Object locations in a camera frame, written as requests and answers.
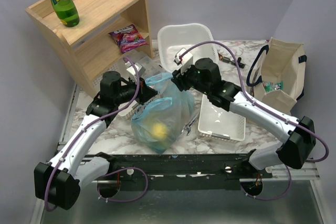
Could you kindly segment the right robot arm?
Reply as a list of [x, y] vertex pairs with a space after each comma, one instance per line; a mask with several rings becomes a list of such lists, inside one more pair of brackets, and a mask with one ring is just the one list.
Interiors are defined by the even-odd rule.
[[196, 62], [175, 58], [174, 63], [178, 69], [173, 71], [172, 82], [180, 91], [193, 88], [206, 95], [212, 105], [252, 120], [279, 140], [273, 146], [251, 151], [242, 162], [242, 169], [252, 172], [279, 164], [302, 168], [316, 145], [312, 119], [298, 119], [253, 101], [241, 87], [222, 80], [218, 65], [210, 58]]

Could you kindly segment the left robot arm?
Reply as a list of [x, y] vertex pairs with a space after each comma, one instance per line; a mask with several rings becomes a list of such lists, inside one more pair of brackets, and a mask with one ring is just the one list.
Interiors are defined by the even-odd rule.
[[81, 166], [82, 159], [95, 140], [107, 129], [116, 115], [133, 101], [148, 102], [158, 94], [146, 85], [143, 78], [124, 79], [116, 71], [105, 72], [100, 81], [100, 92], [87, 108], [81, 126], [64, 148], [47, 163], [34, 169], [35, 195], [44, 200], [46, 211], [60, 207], [70, 209], [77, 201], [81, 188], [100, 177], [123, 172], [111, 157], [99, 154]]

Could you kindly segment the light blue plastic grocery bag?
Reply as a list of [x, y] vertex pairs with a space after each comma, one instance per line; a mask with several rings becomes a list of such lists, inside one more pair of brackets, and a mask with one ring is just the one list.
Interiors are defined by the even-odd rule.
[[[178, 139], [195, 111], [193, 95], [189, 91], [180, 91], [171, 79], [169, 72], [147, 78], [145, 83], [158, 94], [152, 101], [139, 106], [131, 118], [134, 138], [158, 154], [164, 153]], [[166, 139], [153, 138], [151, 128], [154, 123], [164, 123], [168, 127]]]

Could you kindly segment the yellow lemon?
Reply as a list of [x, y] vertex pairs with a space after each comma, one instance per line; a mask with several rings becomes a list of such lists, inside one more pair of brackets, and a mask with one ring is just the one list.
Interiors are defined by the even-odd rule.
[[164, 123], [154, 123], [151, 128], [151, 135], [156, 140], [162, 141], [167, 138], [169, 133], [168, 127]]

